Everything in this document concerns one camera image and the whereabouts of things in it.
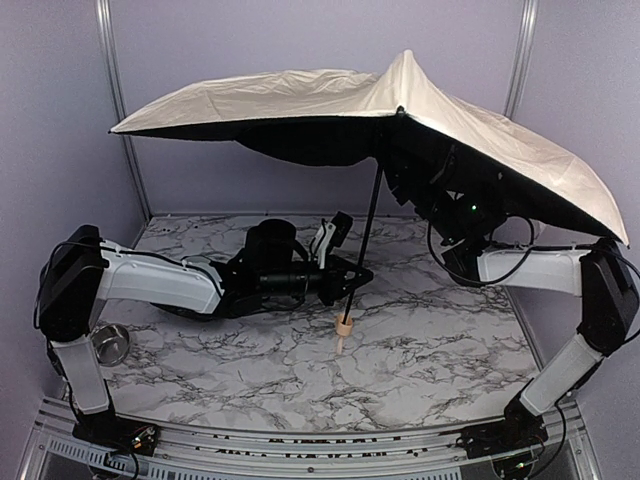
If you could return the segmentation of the beige and black folding umbrella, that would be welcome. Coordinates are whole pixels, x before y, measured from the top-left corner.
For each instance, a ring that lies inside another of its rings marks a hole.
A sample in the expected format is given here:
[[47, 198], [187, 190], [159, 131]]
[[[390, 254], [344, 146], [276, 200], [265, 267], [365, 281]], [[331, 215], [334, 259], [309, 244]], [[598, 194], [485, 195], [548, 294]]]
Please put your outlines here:
[[306, 166], [351, 166], [373, 158], [384, 176], [392, 149], [427, 160], [458, 149], [558, 194], [612, 233], [619, 248], [628, 241], [613, 195], [582, 159], [504, 116], [446, 94], [410, 51], [379, 75], [286, 70], [196, 82], [128, 115], [114, 132], [234, 141]]

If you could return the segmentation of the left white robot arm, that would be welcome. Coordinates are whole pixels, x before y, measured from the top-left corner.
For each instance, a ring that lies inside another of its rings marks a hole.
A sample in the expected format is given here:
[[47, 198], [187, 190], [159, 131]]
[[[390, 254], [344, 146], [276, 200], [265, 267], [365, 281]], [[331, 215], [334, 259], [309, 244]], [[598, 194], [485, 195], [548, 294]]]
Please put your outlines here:
[[304, 247], [292, 223], [267, 219], [247, 231], [243, 247], [225, 262], [127, 249], [83, 225], [53, 249], [41, 270], [34, 326], [76, 408], [83, 415], [110, 415], [112, 400], [89, 340], [97, 303], [140, 301], [203, 321], [294, 310], [310, 295], [331, 306], [373, 278], [361, 263], [332, 252], [352, 224], [339, 212]]

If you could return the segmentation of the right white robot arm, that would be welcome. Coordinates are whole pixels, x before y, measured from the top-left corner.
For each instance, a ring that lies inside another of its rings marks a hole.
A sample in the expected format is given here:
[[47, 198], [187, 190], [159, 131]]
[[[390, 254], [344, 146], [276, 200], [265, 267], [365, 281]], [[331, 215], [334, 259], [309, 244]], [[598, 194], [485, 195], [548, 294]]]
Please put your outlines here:
[[[558, 194], [496, 163], [469, 158], [458, 149], [431, 160], [395, 152], [384, 173], [399, 203], [410, 203], [444, 247], [435, 261], [456, 283], [503, 287], [525, 325], [535, 329], [544, 314], [573, 315], [562, 321], [556, 350], [537, 376], [515, 396], [505, 415], [511, 422], [540, 418], [565, 394], [581, 386], [601, 363], [635, 336], [639, 312], [638, 269], [618, 239]], [[517, 244], [496, 231], [509, 220], [537, 220], [592, 235], [575, 244]]]

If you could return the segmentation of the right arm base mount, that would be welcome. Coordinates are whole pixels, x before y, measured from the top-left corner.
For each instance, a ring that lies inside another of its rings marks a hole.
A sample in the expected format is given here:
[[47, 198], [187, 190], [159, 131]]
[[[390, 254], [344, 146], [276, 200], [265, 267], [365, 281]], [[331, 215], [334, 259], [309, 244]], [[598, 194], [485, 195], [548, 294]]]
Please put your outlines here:
[[463, 448], [469, 459], [475, 459], [542, 445], [547, 440], [542, 416], [534, 415], [514, 398], [505, 407], [502, 420], [464, 427], [456, 446]]

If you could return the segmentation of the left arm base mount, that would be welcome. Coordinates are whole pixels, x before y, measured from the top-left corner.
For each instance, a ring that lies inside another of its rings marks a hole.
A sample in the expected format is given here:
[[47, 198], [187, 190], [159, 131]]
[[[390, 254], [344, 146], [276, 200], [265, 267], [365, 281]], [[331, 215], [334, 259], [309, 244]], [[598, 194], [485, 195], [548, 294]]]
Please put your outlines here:
[[81, 414], [72, 431], [77, 439], [144, 456], [154, 454], [159, 433], [156, 424], [123, 418], [110, 411]]

